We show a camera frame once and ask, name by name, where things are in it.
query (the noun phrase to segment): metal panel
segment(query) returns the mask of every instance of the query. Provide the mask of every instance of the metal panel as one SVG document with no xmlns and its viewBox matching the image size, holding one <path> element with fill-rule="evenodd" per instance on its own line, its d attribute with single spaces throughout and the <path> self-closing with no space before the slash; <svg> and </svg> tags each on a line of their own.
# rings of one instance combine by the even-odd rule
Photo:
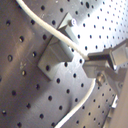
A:
<svg viewBox="0 0 128 128">
<path fill-rule="evenodd" d="M 128 37 L 125 0 L 24 1 L 55 28 L 69 12 L 79 26 L 81 50 L 87 53 L 114 47 Z M 84 73 L 84 60 L 76 52 L 72 62 L 60 65 L 53 81 L 37 67 L 50 39 L 50 33 L 30 19 L 15 1 L 1 1 L 0 128 L 50 128 L 88 91 L 91 79 Z M 89 100 L 63 128 L 102 127 L 113 99 L 109 85 L 96 85 Z"/>
</svg>

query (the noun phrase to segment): white cable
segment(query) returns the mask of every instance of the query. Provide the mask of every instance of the white cable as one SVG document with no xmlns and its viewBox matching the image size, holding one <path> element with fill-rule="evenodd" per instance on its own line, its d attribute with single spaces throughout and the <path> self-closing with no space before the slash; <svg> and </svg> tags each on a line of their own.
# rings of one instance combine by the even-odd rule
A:
<svg viewBox="0 0 128 128">
<path fill-rule="evenodd" d="M 82 105 L 87 101 L 95 87 L 95 79 L 92 80 L 91 87 L 89 88 L 87 94 L 84 98 L 54 127 L 61 128 L 78 110 Z"/>
<path fill-rule="evenodd" d="M 52 26 L 44 22 L 42 19 L 40 19 L 35 13 L 33 13 L 28 6 L 22 1 L 22 0 L 16 0 L 18 4 L 22 7 L 22 9 L 28 14 L 36 23 L 38 23 L 41 27 L 46 29 L 48 32 L 50 32 L 52 35 L 57 37 L 59 40 L 62 42 L 66 43 L 69 45 L 71 48 L 76 50 L 84 59 L 88 59 L 87 55 L 85 55 L 81 49 L 79 48 L 78 45 L 76 45 L 73 41 L 71 41 L 68 37 L 63 35 L 61 32 L 57 31 L 54 29 Z M 93 89 L 95 87 L 95 79 L 92 81 L 91 87 L 88 90 L 87 94 L 85 97 L 55 126 L 55 128 L 60 128 L 62 127 L 65 122 L 67 122 L 78 110 L 82 105 L 87 101 L 89 96 L 91 95 Z"/>
<path fill-rule="evenodd" d="M 85 55 L 81 49 L 79 48 L 76 43 L 71 41 L 68 37 L 66 37 L 64 34 L 61 32 L 57 31 L 55 28 L 44 22 L 41 18 L 39 18 L 35 13 L 33 13 L 28 6 L 22 1 L 22 0 L 16 0 L 18 4 L 21 6 L 21 8 L 26 12 L 27 15 L 29 15 L 36 23 L 38 23 L 41 27 L 46 29 L 48 32 L 50 32 L 52 35 L 57 37 L 59 40 L 62 42 L 66 43 L 69 45 L 71 48 L 76 50 L 84 59 L 88 59 L 87 55 Z"/>
</svg>

